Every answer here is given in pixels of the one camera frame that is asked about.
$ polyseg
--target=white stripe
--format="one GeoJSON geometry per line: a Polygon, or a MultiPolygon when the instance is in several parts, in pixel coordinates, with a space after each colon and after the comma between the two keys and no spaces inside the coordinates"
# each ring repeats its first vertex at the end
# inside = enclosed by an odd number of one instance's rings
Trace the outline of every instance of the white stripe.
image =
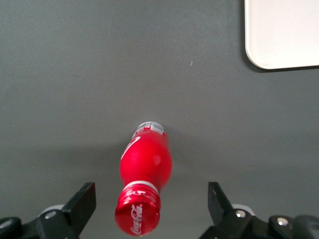
{"type": "Polygon", "coordinates": [[[122,160],[122,158],[124,157],[126,151],[128,151],[129,148],[130,148],[134,143],[136,143],[140,138],[141,138],[141,137],[138,136],[138,137],[136,137],[132,142],[129,143],[129,145],[128,145],[128,146],[126,147],[126,149],[124,150],[124,153],[122,154],[121,160],[122,160]]]}
{"type": "Polygon", "coordinates": [[[143,180],[139,180],[139,181],[133,181],[133,182],[130,182],[128,185],[126,185],[122,191],[124,191],[125,189],[127,189],[128,187],[132,186],[132,185],[135,185],[135,184],[144,184],[144,185],[147,185],[147,186],[150,186],[151,188],[153,188],[155,190],[155,192],[159,195],[159,191],[158,189],[150,182],[148,181],[143,181],[143,180]]]}

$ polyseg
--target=red bottle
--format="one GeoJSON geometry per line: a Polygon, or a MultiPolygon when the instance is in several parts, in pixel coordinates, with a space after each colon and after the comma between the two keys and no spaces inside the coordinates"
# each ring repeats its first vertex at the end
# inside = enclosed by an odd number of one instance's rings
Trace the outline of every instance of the red bottle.
{"type": "Polygon", "coordinates": [[[122,231],[142,236],[160,220],[160,191],[169,180],[172,161],[168,137],[156,122],[141,124],[124,150],[120,175],[124,189],[115,220],[122,231]]]}

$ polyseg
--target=white board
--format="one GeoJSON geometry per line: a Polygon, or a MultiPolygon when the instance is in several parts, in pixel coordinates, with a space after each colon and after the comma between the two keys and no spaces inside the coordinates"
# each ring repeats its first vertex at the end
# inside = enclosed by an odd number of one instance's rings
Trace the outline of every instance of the white board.
{"type": "Polygon", "coordinates": [[[245,0],[245,45],[260,68],[319,65],[319,0],[245,0]]]}

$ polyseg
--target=coca-cola logo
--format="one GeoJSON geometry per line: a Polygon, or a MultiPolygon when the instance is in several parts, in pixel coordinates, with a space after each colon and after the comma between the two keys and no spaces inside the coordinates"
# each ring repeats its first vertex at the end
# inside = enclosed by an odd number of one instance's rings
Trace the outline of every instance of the coca-cola logo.
{"type": "Polygon", "coordinates": [[[142,204],[139,206],[132,204],[131,216],[133,218],[133,226],[131,227],[131,231],[136,235],[140,235],[142,233],[142,206],[142,204]]]}

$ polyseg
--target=bottle label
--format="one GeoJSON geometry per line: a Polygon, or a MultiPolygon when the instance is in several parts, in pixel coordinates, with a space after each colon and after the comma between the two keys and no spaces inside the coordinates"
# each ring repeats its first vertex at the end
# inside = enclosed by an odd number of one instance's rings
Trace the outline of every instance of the bottle label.
{"type": "Polygon", "coordinates": [[[133,218],[133,226],[131,227],[131,231],[136,235],[140,235],[142,233],[142,206],[142,204],[139,206],[132,204],[131,216],[133,218]]]}
{"type": "Polygon", "coordinates": [[[159,123],[156,122],[145,122],[143,124],[141,124],[135,131],[135,133],[133,134],[133,137],[136,134],[139,134],[140,132],[142,132],[145,128],[150,129],[152,131],[156,131],[157,133],[160,133],[161,135],[163,135],[164,132],[164,128],[162,125],[160,125],[159,123]]]}

